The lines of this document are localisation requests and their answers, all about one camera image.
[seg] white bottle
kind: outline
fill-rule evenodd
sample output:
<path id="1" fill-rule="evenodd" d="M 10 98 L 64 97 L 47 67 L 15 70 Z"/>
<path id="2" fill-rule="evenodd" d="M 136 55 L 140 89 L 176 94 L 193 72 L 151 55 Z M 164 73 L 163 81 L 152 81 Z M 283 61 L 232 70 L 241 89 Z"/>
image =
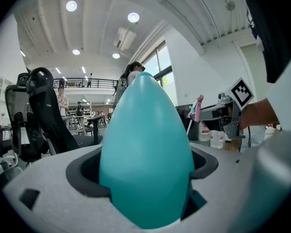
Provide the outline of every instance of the white bottle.
<path id="1" fill-rule="evenodd" d="M 210 130 L 203 121 L 198 124 L 198 140 L 201 142 L 210 141 Z"/>
<path id="2" fill-rule="evenodd" d="M 212 130 L 210 132 L 210 147 L 222 149 L 225 141 L 225 133 L 223 131 Z"/>

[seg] ceiling light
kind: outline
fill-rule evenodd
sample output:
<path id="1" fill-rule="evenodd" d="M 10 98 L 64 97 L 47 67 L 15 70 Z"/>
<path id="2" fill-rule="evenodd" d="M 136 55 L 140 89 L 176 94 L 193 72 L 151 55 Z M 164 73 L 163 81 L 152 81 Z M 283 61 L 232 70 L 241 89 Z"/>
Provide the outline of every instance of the ceiling light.
<path id="1" fill-rule="evenodd" d="M 137 13 L 135 13 L 135 12 L 130 13 L 127 18 L 128 18 L 128 21 L 130 21 L 130 22 L 139 21 L 139 15 Z"/>
<path id="2" fill-rule="evenodd" d="M 67 4 L 66 4 L 66 9 L 67 11 L 75 11 L 77 9 L 78 5 L 76 2 L 74 1 L 69 1 Z"/>
<path id="3" fill-rule="evenodd" d="M 79 55 L 79 54 L 80 54 L 80 51 L 77 50 L 77 49 L 73 49 L 73 50 L 72 50 L 72 53 L 75 54 L 75 55 Z"/>
<path id="4" fill-rule="evenodd" d="M 113 57 L 114 59 L 118 59 L 118 58 L 120 57 L 120 55 L 119 55 L 118 53 L 114 53 L 114 54 L 112 54 L 112 57 Z"/>

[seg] white wall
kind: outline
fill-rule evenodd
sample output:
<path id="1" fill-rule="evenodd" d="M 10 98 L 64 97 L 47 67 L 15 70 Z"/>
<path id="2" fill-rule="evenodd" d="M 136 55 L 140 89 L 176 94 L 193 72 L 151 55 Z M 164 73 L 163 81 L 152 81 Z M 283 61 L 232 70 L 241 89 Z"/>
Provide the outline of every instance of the white wall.
<path id="1" fill-rule="evenodd" d="M 266 67 L 263 53 L 257 50 L 256 45 L 243 47 L 242 52 L 246 57 L 252 73 L 257 92 L 257 100 L 260 101 L 266 98 L 269 89 L 272 87 L 271 83 L 266 82 Z"/>
<path id="2" fill-rule="evenodd" d="M 173 68 L 178 105 L 193 103 L 200 94 L 204 95 L 202 107 L 215 104 L 218 94 L 240 77 L 251 89 L 254 87 L 245 59 L 235 44 L 199 56 L 175 29 L 168 30 L 164 37 Z"/>
<path id="3" fill-rule="evenodd" d="M 20 53 L 17 23 L 10 15 L 0 25 L 0 75 L 16 83 L 22 72 L 27 70 Z"/>
<path id="4" fill-rule="evenodd" d="M 174 106 L 178 106 L 175 82 L 164 85 L 164 91 L 167 93 Z"/>

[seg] pink handle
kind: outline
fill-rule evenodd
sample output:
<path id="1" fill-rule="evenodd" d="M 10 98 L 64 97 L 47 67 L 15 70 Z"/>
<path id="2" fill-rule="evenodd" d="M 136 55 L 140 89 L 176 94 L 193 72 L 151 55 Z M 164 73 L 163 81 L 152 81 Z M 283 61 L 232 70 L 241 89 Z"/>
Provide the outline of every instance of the pink handle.
<path id="1" fill-rule="evenodd" d="M 196 104 L 196 107 L 195 107 L 195 122 L 199 122 L 199 114 L 200 114 L 200 108 L 202 106 L 202 101 L 204 99 L 204 96 L 203 95 L 200 95 L 197 99 L 197 104 Z"/>

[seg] chair armrest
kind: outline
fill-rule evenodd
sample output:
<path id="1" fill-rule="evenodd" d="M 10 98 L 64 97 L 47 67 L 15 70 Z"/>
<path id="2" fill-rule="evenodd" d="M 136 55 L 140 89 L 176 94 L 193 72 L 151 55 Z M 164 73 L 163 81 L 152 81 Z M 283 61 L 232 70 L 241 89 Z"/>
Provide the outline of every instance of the chair armrest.
<path id="1" fill-rule="evenodd" d="M 10 127 L 2 127 L 0 129 L 0 131 L 11 131 L 11 130 L 12 130 L 12 128 L 10 128 Z"/>
<path id="2" fill-rule="evenodd" d="M 87 121 L 88 122 L 94 122 L 94 121 L 100 120 L 101 118 L 103 118 L 103 115 L 94 116 L 91 119 L 88 119 Z"/>

